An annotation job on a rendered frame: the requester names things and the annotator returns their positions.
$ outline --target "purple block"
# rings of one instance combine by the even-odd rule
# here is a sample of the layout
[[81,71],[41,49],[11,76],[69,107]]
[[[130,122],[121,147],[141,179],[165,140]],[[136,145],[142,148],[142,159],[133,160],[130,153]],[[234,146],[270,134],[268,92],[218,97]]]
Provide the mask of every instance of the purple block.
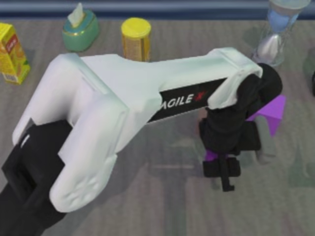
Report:
[[270,134],[274,136],[284,115],[285,102],[286,97],[279,95],[247,120],[253,121],[256,116],[266,117],[269,124]]

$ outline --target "robotic arm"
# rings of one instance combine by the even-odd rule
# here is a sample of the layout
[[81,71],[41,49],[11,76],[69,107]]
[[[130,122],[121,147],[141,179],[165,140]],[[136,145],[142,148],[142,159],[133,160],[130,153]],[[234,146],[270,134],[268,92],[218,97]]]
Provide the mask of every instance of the robotic arm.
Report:
[[252,75],[262,78],[263,68],[233,48],[151,63],[117,55],[59,55],[18,122],[13,143],[21,154],[35,142],[30,126],[68,124],[64,142],[55,149],[64,166],[47,191],[54,210],[72,212],[106,187],[117,153],[144,125],[203,107],[235,107],[238,88]]

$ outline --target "yellow lid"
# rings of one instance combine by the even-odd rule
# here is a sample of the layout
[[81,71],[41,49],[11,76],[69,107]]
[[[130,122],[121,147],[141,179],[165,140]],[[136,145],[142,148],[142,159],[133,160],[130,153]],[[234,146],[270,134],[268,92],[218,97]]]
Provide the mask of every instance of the yellow lid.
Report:
[[151,25],[148,21],[141,18],[129,18],[122,24],[123,35],[130,38],[141,38],[149,34]]
[[0,23],[0,40],[7,34],[12,25],[6,23]]

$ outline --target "tissue box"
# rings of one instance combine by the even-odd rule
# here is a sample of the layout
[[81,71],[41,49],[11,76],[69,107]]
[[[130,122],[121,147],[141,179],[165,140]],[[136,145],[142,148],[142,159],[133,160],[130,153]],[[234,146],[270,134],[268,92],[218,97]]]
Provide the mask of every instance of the tissue box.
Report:
[[0,78],[20,85],[30,69],[14,26],[0,23]]
[[85,17],[78,27],[72,27],[67,19],[63,26],[63,41],[65,47],[74,52],[81,52],[90,47],[99,33],[95,14],[84,10]]

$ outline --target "red x logo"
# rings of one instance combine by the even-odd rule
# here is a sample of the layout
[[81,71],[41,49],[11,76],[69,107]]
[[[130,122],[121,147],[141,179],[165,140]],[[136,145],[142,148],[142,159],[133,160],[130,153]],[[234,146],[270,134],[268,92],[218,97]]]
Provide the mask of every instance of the red x logo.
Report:
[[206,92],[199,92],[196,97],[194,98],[195,101],[200,101],[203,97],[203,95],[205,95]]

